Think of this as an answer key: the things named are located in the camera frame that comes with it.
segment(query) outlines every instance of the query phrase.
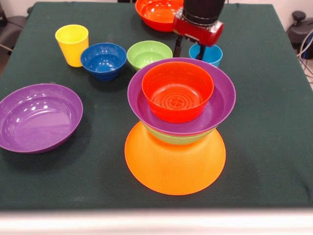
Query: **purple bowl rim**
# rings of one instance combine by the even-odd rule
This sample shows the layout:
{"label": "purple bowl rim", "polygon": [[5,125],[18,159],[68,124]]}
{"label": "purple bowl rim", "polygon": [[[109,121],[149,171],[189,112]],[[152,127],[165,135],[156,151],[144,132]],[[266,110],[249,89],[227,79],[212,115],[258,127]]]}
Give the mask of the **purple bowl rim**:
{"label": "purple bowl rim", "polygon": [[4,147],[2,146],[2,144],[0,143],[0,147],[5,149],[5,150],[8,150],[8,151],[11,151],[11,152],[15,152],[15,153],[44,153],[45,150],[49,150],[50,148],[53,148],[54,146],[57,146],[59,143],[62,143],[64,140],[67,140],[73,133],[74,131],[77,129],[79,123],[81,122],[82,120],[82,117],[83,117],[83,112],[84,112],[84,106],[83,106],[83,103],[82,103],[82,100],[80,99],[80,97],[78,96],[78,94],[76,92],[74,92],[72,89],[66,87],[66,86],[63,86],[63,85],[59,85],[59,84],[53,84],[53,83],[38,83],[38,84],[33,84],[33,85],[29,85],[29,86],[26,86],[26,87],[22,87],[22,88],[19,88],[15,91],[13,91],[12,93],[8,94],[5,98],[3,98],[1,101],[0,101],[0,105],[10,96],[12,96],[13,94],[21,91],[21,90],[24,90],[24,89],[27,89],[27,88],[30,88],[30,87],[36,87],[36,86],[43,86],[43,85],[49,85],[49,86],[56,86],[56,87],[62,87],[68,91],[70,91],[71,93],[73,93],[75,96],[77,96],[78,100],[80,101],[80,105],[81,105],[81,113],[79,115],[79,119],[77,121],[77,124],[75,126],[75,128],[72,129],[72,131],[64,138],[62,138],[60,141],[54,143],[54,144],[51,144],[50,146],[47,146],[45,148],[40,148],[40,149],[34,149],[34,150],[27,150],[27,151],[20,151],[20,150],[14,150],[14,149],[10,149],[10,148],[7,148],[7,147]]}
{"label": "purple bowl rim", "polygon": [[[147,66],[152,66],[151,68],[153,68],[153,67],[155,66],[154,64],[158,64],[158,63],[160,63],[160,62],[165,63],[165,62],[172,61],[172,60],[177,60],[177,59],[183,59],[183,60],[186,61],[186,62],[187,62],[187,61],[195,61],[195,60],[196,60],[196,59],[185,58],[185,57],[169,58],[169,59],[164,59],[164,60],[155,61],[155,62],[153,62],[153,63],[151,63],[151,64],[148,64]],[[127,88],[127,99],[128,99],[129,106],[130,106],[130,108],[132,109],[133,113],[134,113],[134,114],[139,118],[139,120],[142,121],[143,123],[147,124],[148,126],[152,127],[153,129],[155,129],[155,130],[157,130],[157,131],[159,131],[159,132],[162,132],[162,133],[164,133],[164,134],[168,133],[169,135],[196,135],[196,134],[203,133],[203,132],[205,132],[205,131],[211,130],[211,129],[213,129],[213,128],[216,128],[218,125],[220,125],[220,124],[230,115],[230,113],[231,113],[232,110],[234,109],[234,106],[235,106],[235,103],[236,103],[236,98],[237,98],[237,97],[236,97],[236,89],[235,89],[235,86],[234,86],[233,82],[231,81],[230,77],[228,77],[228,75],[227,75],[223,70],[221,70],[220,68],[218,68],[218,67],[216,67],[216,66],[214,66],[214,65],[211,65],[211,64],[208,63],[208,62],[205,62],[205,61],[200,61],[200,62],[206,63],[206,64],[208,64],[209,66],[212,66],[212,67],[214,67],[214,68],[220,70],[220,71],[227,77],[227,79],[229,80],[229,82],[230,82],[230,84],[231,84],[231,87],[232,87],[232,89],[233,89],[233,92],[234,92],[234,100],[233,100],[233,103],[232,103],[232,105],[231,105],[231,108],[230,108],[229,112],[227,113],[227,115],[225,115],[225,117],[222,118],[219,122],[217,122],[217,123],[214,124],[213,126],[210,126],[210,127],[206,128],[206,129],[204,129],[204,130],[195,131],[195,132],[184,132],[184,133],[181,133],[181,132],[171,132],[171,131],[163,130],[163,129],[160,129],[160,128],[157,128],[157,127],[155,127],[155,126],[152,126],[152,125],[148,124],[147,122],[145,122],[143,119],[141,119],[141,118],[137,115],[137,113],[134,111],[134,109],[133,109],[133,107],[132,107],[132,105],[131,105],[131,103],[130,103],[130,91],[129,91],[129,89],[130,89],[131,83],[134,82],[134,77],[137,75],[137,73],[140,72],[140,70],[139,70],[138,72],[136,72],[136,73],[133,75],[132,79],[130,80],[130,82],[129,82],[129,84],[128,84],[128,88]]]}

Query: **green tablecloth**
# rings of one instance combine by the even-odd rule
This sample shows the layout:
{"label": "green tablecloth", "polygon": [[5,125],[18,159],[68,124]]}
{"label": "green tablecloth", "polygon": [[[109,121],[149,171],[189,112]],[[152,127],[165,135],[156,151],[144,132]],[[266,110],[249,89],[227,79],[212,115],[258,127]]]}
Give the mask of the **green tablecloth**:
{"label": "green tablecloth", "polygon": [[[145,188],[129,172],[124,143],[138,119],[127,102],[134,71],[127,63],[101,83],[65,63],[55,31],[89,29],[90,44],[126,50],[143,40],[171,48],[176,35],[147,27],[132,4],[37,3],[0,80],[0,98],[35,83],[65,85],[81,97],[84,116],[61,147],[40,155],[0,150],[0,209],[209,208],[311,206],[313,93],[271,5],[226,5],[218,42],[220,68],[233,80],[237,103],[218,130],[226,145],[219,179],[193,195]],[[191,43],[184,42],[182,56]]]}

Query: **red bowl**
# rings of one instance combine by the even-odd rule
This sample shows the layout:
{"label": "red bowl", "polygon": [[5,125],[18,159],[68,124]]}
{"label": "red bowl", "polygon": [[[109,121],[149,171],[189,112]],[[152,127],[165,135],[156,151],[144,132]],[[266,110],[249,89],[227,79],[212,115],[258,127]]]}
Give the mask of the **red bowl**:
{"label": "red bowl", "polygon": [[197,118],[214,90],[210,74],[186,62],[167,62],[153,67],[144,75],[141,85],[151,111],[172,123]]}
{"label": "red bowl", "polygon": [[175,13],[183,0],[137,0],[135,8],[143,21],[161,32],[172,32]]}

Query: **blue bowl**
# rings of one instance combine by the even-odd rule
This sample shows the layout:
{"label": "blue bowl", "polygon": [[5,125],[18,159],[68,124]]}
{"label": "blue bowl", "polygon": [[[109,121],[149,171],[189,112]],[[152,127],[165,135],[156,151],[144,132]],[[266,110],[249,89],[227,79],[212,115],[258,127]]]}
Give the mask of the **blue bowl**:
{"label": "blue bowl", "polygon": [[[199,52],[200,52],[199,44],[194,44],[189,49],[190,58],[195,59]],[[222,50],[217,45],[213,45],[212,47],[205,47],[202,60],[214,65],[215,67],[218,67],[220,65],[222,57],[223,57]]]}
{"label": "blue bowl", "polygon": [[126,62],[126,51],[113,43],[98,43],[83,51],[83,67],[100,81],[115,79]]}

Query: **light blue cup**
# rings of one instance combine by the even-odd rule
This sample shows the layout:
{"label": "light blue cup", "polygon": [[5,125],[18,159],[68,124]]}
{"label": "light blue cup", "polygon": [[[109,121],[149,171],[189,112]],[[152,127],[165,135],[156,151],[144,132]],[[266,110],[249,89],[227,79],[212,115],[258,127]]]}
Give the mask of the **light blue cup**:
{"label": "light blue cup", "polygon": [[[199,52],[200,52],[199,44],[194,44],[189,49],[190,58],[195,59]],[[213,45],[212,47],[205,47],[202,60],[214,65],[215,67],[218,67],[222,57],[223,57],[222,50],[217,45]]]}

